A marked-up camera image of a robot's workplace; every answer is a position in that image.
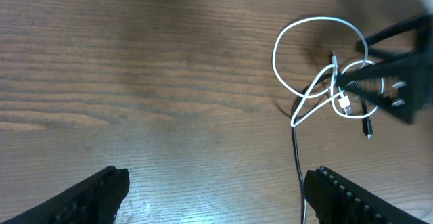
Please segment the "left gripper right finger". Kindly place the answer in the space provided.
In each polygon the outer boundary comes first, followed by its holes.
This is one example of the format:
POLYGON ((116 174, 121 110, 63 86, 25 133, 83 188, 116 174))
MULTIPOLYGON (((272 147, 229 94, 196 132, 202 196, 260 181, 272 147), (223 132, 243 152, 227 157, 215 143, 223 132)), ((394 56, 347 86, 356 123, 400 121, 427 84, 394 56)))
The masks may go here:
POLYGON ((304 196, 322 224, 427 224, 324 166, 307 171, 304 196))

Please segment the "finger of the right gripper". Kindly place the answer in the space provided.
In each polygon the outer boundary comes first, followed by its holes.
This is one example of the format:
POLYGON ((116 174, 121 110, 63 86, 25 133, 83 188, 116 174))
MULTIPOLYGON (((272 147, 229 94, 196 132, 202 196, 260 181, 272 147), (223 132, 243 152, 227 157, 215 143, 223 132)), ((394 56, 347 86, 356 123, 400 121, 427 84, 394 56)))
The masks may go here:
POLYGON ((337 85, 412 124, 418 111, 432 107, 432 56, 409 54, 383 60, 342 73, 337 85))
POLYGON ((396 23, 380 32, 361 39, 355 45, 356 51, 363 55, 395 60, 406 57, 420 57, 422 60, 432 60, 432 14, 422 13, 402 22, 396 23), (382 49, 378 43, 409 34, 412 45, 409 51, 382 49))

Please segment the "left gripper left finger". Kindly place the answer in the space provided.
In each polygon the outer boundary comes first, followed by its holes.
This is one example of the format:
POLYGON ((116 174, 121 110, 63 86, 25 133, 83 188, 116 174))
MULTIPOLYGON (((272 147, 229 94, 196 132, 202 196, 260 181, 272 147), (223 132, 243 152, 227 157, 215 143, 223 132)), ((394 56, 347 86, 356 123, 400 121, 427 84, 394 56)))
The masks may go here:
POLYGON ((129 171, 108 166, 6 223, 113 224, 129 187, 129 171))

